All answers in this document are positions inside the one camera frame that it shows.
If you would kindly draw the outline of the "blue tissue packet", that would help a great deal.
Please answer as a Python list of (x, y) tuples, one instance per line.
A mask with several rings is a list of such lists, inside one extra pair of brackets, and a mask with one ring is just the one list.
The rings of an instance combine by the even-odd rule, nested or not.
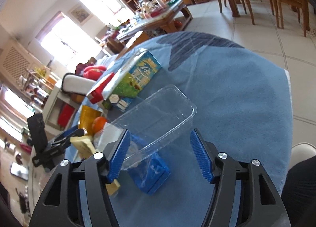
[(127, 173), (143, 193), (152, 195), (168, 179), (170, 168), (159, 153), (155, 152), (137, 166), (127, 169)]

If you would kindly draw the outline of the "clear plastic tray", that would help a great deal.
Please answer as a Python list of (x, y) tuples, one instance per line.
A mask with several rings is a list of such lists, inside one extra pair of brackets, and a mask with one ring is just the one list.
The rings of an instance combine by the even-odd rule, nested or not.
[(131, 134), (123, 170), (137, 167), (154, 153), (191, 129), (196, 105), (174, 85), (167, 85), (107, 123), (97, 149), (104, 151), (115, 142), (123, 129)]

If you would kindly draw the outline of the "cream paper box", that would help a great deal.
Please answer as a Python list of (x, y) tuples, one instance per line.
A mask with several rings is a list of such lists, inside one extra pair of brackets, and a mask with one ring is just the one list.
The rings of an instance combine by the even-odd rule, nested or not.
[(78, 150), (81, 159), (87, 159), (96, 152), (92, 136), (71, 137), (70, 142)]

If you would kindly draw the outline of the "yellow snack packet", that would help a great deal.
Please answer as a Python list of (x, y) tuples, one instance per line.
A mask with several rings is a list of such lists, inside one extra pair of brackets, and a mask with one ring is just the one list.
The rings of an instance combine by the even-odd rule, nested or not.
[(81, 113), (79, 117), (79, 128), (84, 129), (88, 135), (93, 136), (93, 122), (97, 117), (100, 117), (101, 114), (101, 111), (83, 105), (81, 107)]

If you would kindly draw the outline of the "orange fruit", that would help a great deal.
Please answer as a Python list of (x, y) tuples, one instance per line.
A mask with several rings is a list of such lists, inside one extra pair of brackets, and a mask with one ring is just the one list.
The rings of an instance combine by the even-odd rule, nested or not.
[(103, 116), (97, 117), (92, 123), (92, 131), (94, 134), (101, 131), (104, 125), (107, 123), (107, 119)]

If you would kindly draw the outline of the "red white carton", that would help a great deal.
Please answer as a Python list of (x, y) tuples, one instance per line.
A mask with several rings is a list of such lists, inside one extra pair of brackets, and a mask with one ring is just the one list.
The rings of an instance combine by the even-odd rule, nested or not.
[(86, 94), (86, 97), (92, 104), (96, 104), (103, 100), (102, 91), (107, 86), (107, 84), (111, 81), (114, 77), (115, 73), (111, 72), (106, 76), (103, 76), (99, 81), (97, 81), (90, 91)]

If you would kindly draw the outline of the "red cushion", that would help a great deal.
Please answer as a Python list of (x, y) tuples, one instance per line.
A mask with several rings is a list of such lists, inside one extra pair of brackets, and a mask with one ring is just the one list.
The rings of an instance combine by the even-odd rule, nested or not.
[(106, 70), (107, 70), (106, 66), (96, 66), (96, 65), (87, 66), (83, 70), (83, 77), (97, 81), (99, 77), (102, 76)]

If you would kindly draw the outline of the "blue tablecloth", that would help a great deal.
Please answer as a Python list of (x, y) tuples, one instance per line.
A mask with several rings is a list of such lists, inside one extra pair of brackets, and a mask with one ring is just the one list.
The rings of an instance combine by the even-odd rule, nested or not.
[[(293, 133), (289, 72), (228, 39), (175, 32), (141, 44), (162, 69), (139, 94), (145, 99), (172, 84), (197, 107), (193, 126), (204, 140), (235, 160), (258, 159), (283, 190)], [(170, 177), (153, 195), (140, 191), (127, 172), (111, 203), (120, 226), (201, 226), (213, 193), (202, 176), (190, 134), (160, 151)]]

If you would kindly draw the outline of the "blue green milk carton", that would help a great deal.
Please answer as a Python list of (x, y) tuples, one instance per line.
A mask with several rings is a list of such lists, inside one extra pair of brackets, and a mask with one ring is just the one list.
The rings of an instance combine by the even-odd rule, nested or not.
[(160, 63), (149, 50), (139, 49), (105, 86), (99, 106), (107, 110), (117, 108), (126, 111), (160, 69)]

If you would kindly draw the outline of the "wooden coffee table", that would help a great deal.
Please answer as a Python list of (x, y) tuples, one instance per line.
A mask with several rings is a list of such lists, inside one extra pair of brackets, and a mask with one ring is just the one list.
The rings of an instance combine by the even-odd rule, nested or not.
[(163, 13), (158, 16), (143, 19), (137, 24), (132, 24), (126, 31), (117, 35), (119, 41), (125, 41), (134, 36), (138, 31), (153, 31), (162, 29), (167, 34), (184, 31), (193, 17), (183, 0), (176, 0)]

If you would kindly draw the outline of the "framed wall picture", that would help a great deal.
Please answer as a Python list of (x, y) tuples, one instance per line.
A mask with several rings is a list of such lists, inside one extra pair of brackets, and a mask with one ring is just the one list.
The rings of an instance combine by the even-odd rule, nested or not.
[(68, 14), (69, 17), (80, 26), (84, 25), (93, 17), (93, 14), (82, 4), (77, 4), (72, 7)]

